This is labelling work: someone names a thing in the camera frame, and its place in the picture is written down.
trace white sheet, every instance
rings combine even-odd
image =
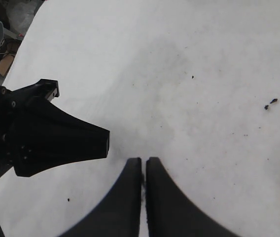
[[[149,156],[227,228],[280,236],[280,1],[48,0],[5,85],[40,78],[59,81],[59,108],[111,131],[110,153],[29,179],[7,173],[7,237],[61,234],[127,158]]]

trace dirt speck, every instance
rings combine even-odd
[[[277,102],[277,101],[278,101],[278,99],[273,99],[273,100],[270,102],[270,104],[275,103],[275,102]]]

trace white cloth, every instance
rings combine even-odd
[[[2,177],[6,236],[61,234],[127,158],[149,156],[230,230],[280,236],[280,1],[48,0],[5,85],[41,78],[59,81],[56,106],[111,131],[110,152]],[[145,237],[144,207],[141,215]]]

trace wire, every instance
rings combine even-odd
[[[0,55],[3,55],[3,58],[7,55],[12,55],[12,56],[16,56],[16,54],[13,54],[13,53],[0,53]]]
[[[3,38],[2,42],[0,43],[0,60],[7,55],[12,55],[13,57],[16,56],[16,51],[12,50],[13,44],[17,43],[18,41],[15,39],[6,39]]]

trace white surface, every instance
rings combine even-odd
[[[59,81],[59,108],[111,131],[110,153],[29,179],[7,173],[6,236],[61,234],[138,156],[159,156],[232,231],[280,236],[280,1],[49,0],[6,86],[40,78]]]

